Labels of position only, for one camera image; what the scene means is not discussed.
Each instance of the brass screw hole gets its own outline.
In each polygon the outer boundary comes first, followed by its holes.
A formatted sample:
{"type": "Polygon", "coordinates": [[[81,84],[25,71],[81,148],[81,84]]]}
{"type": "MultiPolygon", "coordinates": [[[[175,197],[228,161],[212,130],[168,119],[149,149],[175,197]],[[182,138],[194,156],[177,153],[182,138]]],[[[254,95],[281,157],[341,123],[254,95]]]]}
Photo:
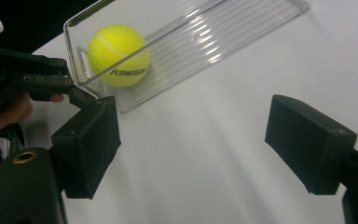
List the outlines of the brass screw hole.
{"type": "Polygon", "coordinates": [[[20,155],[17,155],[14,159],[13,159],[13,163],[15,164],[23,164],[26,163],[28,161],[32,161],[34,158],[36,158],[37,153],[34,151],[27,151],[27,152],[23,152],[20,155]]]}

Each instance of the yellow tennis ball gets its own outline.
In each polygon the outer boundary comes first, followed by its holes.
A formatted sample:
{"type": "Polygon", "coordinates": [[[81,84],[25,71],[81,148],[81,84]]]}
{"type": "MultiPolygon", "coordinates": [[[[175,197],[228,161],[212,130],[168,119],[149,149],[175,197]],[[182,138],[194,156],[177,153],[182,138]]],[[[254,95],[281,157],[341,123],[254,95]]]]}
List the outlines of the yellow tennis ball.
{"type": "MultiPolygon", "coordinates": [[[[128,26],[105,27],[89,42],[90,68],[95,74],[99,74],[144,46],[144,39],[128,26]]],[[[149,65],[150,52],[145,49],[103,74],[101,80],[112,86],[129,87],[145,76],[149,65]]]]}

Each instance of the clear plastic container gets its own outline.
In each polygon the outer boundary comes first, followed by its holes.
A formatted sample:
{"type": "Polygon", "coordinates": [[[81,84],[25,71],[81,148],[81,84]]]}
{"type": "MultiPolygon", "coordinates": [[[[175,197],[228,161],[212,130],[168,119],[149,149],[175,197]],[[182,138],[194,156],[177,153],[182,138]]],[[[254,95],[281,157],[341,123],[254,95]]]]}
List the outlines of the clear plastic container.
{"type": "Polygon", "coordinates": [[[310,9],[305,0],[105,0],[86,8],[64,25],[76,85],[97,98],[115,95],[126,113],[180,81],[212,66],[310,9]],[[99,74],[89,66],[92,37],[114,24],[127,25],[146,45],[99,74]],[[100,80],[143,50],[150,50],[145,77],[127,88],[100,80]]]}

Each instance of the human hand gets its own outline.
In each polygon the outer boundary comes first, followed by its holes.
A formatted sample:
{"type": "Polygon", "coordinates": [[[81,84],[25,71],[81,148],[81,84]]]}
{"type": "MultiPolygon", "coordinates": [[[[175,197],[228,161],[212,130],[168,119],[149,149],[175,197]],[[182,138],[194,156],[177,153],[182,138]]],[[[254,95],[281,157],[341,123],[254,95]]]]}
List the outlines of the human hand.
{"type": "MultiPolygon", "coordinates": [[[[52,94],[50,101],[59,103],[63,101],[63,95],[52,94]]],[[[21,93],[19,96],[9,101],[7,109],[0,113],[0,129],[5,128],[9,123],[21,122],[32,114],[33,106],[31,97],[27,92],[21,93]]]]}

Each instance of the white tabletop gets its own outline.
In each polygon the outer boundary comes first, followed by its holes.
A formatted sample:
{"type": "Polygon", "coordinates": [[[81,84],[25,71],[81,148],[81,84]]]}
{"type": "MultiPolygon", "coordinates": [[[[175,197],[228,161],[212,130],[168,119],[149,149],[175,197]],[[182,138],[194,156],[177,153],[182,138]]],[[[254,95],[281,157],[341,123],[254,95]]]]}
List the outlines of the white tabletop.
{"type": "MultiPolygon", "coordinates": [[[[35,54],[68,60],[63,35],[35,54]]],[[[358,133],[358,0],[311,11],[118,116],[122,146],[93,200],[66,199],[70,223],[344,223],[337,195],[308,194],[264,142],[273,94],[358,133]]],[[[27,147],[77,109],[34,102],[27,147]]]]}

